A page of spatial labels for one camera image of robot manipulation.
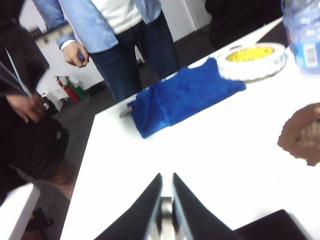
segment light blue jacket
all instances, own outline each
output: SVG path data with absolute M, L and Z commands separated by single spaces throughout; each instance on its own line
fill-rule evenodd
M 33 0 L 41 14 L 47 30 L 65 23 L 64 14 L 69 17 L 77 35 L 89 53 L 98 53 L 118 44 L 114 33 L 106 23 L 101 13 L 90 0 Z M 161 3 L 158 0 L 133 0 L 143 21 L 151 23 L 161 13 Z M 57 44 L 76 39 L 74 35 L 61 37 Z

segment blue bottle label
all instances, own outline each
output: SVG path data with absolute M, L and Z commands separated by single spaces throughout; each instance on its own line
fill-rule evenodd
M 295 62 L 303 68 L 320 67 L 320 42 L 292 44 Z

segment masking tape roll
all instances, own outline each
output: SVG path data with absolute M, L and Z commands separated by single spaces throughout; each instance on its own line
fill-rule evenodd
M 217 58 L 217 65 L 222 78 L 253 81 L 280 72 L 286 61 L 285 46 L 263 42 L 231 49 Z

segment yellow label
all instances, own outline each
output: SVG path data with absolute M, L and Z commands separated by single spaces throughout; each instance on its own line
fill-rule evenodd
M 230 62 L 246 62 L 265 58 L 274 51 L 275 49 L 269 46 L 253 46 L 238 50 L 227 56 L 226 59 Z

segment fire extinguisher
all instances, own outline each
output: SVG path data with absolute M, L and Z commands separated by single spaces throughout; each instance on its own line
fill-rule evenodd
M 69 96 L 69 98 L 74 102 L 78 102 L 79 101 L 79 97 L 77 96 L 77 94 L 72 90 L 72 88 L 67 84 L 67 83 L 63 83 L 60 78 L 58 76 L 56 77 L 56 82 L 59 84 L 59 86 L 65 91 L 65 93 Z

